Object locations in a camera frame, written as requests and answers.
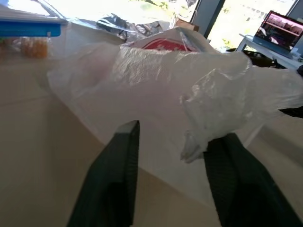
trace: red print on bag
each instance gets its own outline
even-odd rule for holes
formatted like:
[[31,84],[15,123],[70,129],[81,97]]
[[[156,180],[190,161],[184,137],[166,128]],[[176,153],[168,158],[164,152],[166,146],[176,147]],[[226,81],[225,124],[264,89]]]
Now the red print on bag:
[[143,49],[148,50],[158,50],[158,51],[193,51],[190,48],[188,48],[186,45],[173,40],[173,39],[155,39],[151,41],[150,43],[146,44]]

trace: white desk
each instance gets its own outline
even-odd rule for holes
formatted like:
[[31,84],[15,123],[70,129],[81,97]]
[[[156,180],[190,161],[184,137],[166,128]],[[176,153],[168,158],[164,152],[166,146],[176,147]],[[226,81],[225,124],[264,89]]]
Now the white desk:
[[287,57],[284,57],[274,51],[269,50],[268,48],[266,48],[264,46],[261,46],[255,42],[253,42],[252,39],[253,39],[253,37],[250,35],[243,36],[243,40],[241,41],[241,43],[238,46],[236,51],[238,51],[238,52],[243,51],[246,46],[250,46],[251,48],[256,49],[258,52],[264,54],[268,58],[276,59],[280,65],[283,65],[284,67],[286,67],[288,69],[296,70],[301,65],[303,65],[302,62],[298,62],[298,61],[289,59]]

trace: laptop screen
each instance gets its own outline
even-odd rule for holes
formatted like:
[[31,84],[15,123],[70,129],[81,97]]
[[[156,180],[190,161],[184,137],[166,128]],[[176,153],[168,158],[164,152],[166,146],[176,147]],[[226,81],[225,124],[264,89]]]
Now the laptop screen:
[[255,36],[291,51],[302,34],[302,23],[270,11]]

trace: open laptop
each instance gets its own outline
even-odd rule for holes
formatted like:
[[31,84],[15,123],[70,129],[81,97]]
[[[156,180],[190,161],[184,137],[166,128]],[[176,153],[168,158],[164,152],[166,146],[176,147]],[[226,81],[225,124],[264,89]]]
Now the open laptop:
[[303,34],[303,23],[270,11],[253,42],[292,59],[290,51]]

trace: blue lid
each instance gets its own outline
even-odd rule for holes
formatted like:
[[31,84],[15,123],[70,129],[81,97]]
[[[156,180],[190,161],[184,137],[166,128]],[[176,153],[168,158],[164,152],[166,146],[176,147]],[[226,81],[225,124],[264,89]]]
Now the blue lid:
[[0,19],[0,37],[60,36],[61,23],[38,21],[9,21]]

